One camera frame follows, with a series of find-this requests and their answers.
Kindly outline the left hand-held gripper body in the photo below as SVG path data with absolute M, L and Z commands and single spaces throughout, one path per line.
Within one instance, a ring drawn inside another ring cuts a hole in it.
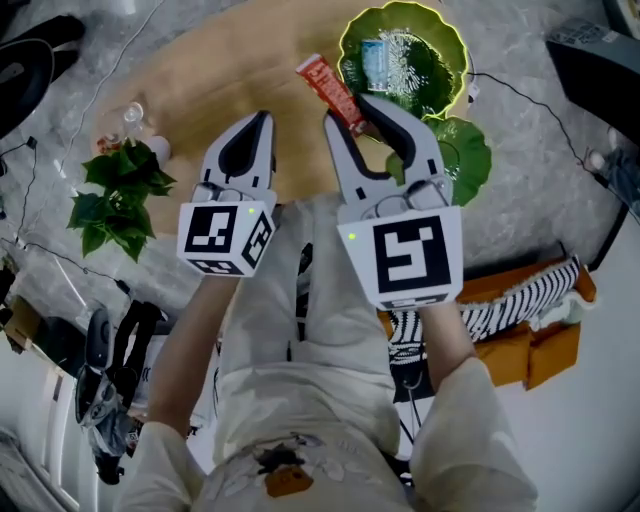
M 270 189 L 198 183 L 180 208 L 178 258 L 205 275 L 254 276 L 275 232 L 275 206 Z

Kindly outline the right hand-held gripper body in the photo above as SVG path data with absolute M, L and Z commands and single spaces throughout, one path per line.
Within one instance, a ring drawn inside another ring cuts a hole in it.
M 436 174 L 339 208 L 341 240 L 379 310 L 452 302 L 462 291 L 461 208 L 452 191 Z

